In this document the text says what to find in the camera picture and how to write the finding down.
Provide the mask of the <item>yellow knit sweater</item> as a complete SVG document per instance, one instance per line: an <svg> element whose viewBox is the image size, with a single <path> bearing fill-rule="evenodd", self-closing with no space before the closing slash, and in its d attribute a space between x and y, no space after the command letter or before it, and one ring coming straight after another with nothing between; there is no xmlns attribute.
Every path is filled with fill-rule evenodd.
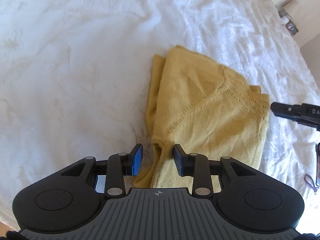
<svg viewBox="0 0 320 240"><path fill-rule="evenodd" d="M178 175L172 148L210 160L231 156L253 168L261 162L270 97L238 72L182 46L166 57L154 55L146 128L153 149L152 165L133 184L140 188L191 188Z"/></svg>

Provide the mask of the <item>black phone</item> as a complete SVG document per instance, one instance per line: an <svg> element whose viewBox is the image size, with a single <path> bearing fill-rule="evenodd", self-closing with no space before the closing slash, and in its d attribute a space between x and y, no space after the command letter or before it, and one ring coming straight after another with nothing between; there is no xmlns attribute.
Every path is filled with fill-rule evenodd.
<svg viewBox="0 0 320 240"><path fill-rule="evenodd" d="M320 187L320 143L316 145L316 185Z"/></svg>

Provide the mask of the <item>white embroidered bedspread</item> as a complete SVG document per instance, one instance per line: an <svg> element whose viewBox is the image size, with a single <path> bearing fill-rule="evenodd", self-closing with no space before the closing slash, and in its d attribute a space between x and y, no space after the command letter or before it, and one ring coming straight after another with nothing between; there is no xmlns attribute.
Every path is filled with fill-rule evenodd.
<svg viewBox="0 0 320 240"><path fill-rule="evenodd" d="M87 156L144 147L153 55L209 56L272 101L319 104L268 0L1 0L1 221L24 187Z"/></svg>

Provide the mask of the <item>right wooden photo frame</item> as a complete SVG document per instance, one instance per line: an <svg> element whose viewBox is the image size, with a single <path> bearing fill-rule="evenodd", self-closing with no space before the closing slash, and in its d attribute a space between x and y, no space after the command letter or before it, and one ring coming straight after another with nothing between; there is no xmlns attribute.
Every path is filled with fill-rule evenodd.
<svg viewBox="0 0 320 240"><path fill-rule="evenodd" d="M295 36L299 32L298 28L291 20L285 24L285 27L290 32L291 36Z"/></svg>

